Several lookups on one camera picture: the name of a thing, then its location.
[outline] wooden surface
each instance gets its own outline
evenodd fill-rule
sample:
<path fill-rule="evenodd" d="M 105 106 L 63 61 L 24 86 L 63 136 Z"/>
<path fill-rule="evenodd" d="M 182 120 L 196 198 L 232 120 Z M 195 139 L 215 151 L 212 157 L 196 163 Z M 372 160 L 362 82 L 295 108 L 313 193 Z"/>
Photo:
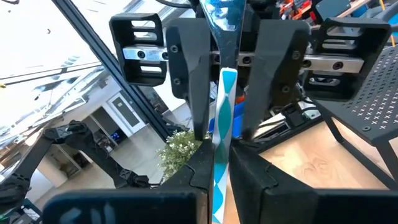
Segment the wooden surface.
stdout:
<path fill-rule="evenodd" d="M 359 7 L 363 6 L 364 4 L 368 3 L 370 0 L 356 0 L 351 2 L 351 7 L 347 9 L 345 12 L 341 13 L 338 17 L 345 17 L 353 13 L 353 11 L 357 10 Z M 311 9 L 311 6 L 307 6 L 302 9 L 302 13 L 307 12 Z"/>
<path fill-rule="evenodd" d="M 342 135 L 370 160 L 387 170 L 375 148 L 335 121 Z M 398 146 L 398 139 L 391 141 Z M 322 122 L 297 136 L 260 154 L 289 175 L 314 188 L 386 189 L 332 136 Z M 224 223 L 239 223 L 238 213 L 228 178 Z"/>

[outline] blue and white toothbrush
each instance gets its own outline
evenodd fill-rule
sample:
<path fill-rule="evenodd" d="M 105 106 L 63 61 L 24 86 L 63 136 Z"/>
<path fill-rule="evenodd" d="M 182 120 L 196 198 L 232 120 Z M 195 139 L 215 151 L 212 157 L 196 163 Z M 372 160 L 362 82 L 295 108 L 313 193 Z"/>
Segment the blue and white toothbrush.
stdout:
<path fill-rule="evenodd" d="M 221 70 L 213 133 L 215 145 L 213 222 L 222 223 L 238 79 L 236 67 L 246 0 L 200 0 L 200 4 L 220 51 Z"/>

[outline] screw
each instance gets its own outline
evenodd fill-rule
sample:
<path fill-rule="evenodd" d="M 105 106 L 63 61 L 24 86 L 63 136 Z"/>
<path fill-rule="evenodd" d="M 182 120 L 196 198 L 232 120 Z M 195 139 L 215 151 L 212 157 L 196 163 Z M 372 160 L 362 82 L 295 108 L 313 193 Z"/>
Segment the screw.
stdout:
<path fill-rule="evenodd" d="M 298 50 L 293 51 L 292 59 L 297 60 L 301 56 L 300 52 Z"/>
<path fill-rule="evenodd" d="M 370 131 L 370 129 L 371 129 L 371 127 L 365 126 L 365 127 L 362 128 L 362 131 Z"/>
<path fill-rule="evenodd" d="M 163 53 L 162 53 L 162 58 L 163 58 L 164 60 L 168 60 L 168 59 L 169 59 L 169 54 L 168 54 L 167 52 L 163 52 Z"/>
<path fill-rule="evenodd" d="M 334 70 L 338 70 L 338 69 L 343 68 L 343 66 L 344 66 L 343 62 L 336 62 L 336 63 L 333 65 L 333 69 L 334 69 Z"/>
<path fill-rule="evenodd" d="M 216 55 L 216 56 L 214 57 L 214 61 L 217 62 L 217 63 L 219 63 L 219 62 L 220 62 L 220 56 L 219 56 L 219 55 Z"/>
<path fill-rule="evenodd" d="M 177 53 L 178 52 L 178 47 L 176 45 L 172 45 L 170 47 L 170 51 L 173 52 L 173 53 Z"/>
<path fill-rule="evenodd" d="M 143 51 L 138 51 L 138 53 L 137 53 L 137 56 L 139 57 L 139 58 L 144 58 L 145 57 L 145 53 L 143 52 Z"/>
<path fill-rule="evenodd" d="M 173 79 L 174 84 L 179 85 L 181 84 L 181 80 L 179 78 L 174 78 Z"/>
<path fill-rule="evenodd" d="M 282 87 L 282 93 L 288 93 L 290 91 L 290 88 L 286 85 Z"/>
<path fill-rule="evenodd" d="M 249 56 L 243 57 L 242 59 L 243 64 L 250 64 L 251 63 L 251 58 Z"/>
<path fill-rule="evenodd" d="M 310 60 L 304 60 L 303 61 L 303 67 L 304 68 L 309 68 L 309 67 L 311 67 L 311 61 Z"/>

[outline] black perforated metal plate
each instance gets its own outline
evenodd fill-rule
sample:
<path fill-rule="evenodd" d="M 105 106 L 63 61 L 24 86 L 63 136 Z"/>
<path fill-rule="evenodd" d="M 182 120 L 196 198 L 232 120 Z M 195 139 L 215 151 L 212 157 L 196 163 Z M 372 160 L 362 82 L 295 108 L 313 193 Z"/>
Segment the black perforated metal plate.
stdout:
<path fill-rule="evenodd" d="M 360 91 L 345 103 L 317 101 L 370 144 L 398 136 L 398 47 L 382 51 Z"/>

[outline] door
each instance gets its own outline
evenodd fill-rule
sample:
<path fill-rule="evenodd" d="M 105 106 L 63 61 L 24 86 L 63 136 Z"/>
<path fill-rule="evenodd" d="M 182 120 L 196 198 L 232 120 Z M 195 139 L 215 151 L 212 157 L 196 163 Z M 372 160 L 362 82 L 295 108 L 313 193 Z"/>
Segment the door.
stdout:
<path fill-rule="evenodd" d="M 145 123 L 120 93 L 109 99 L 108 105 L 131 132 L 136 133 L 145 126 Z"/>

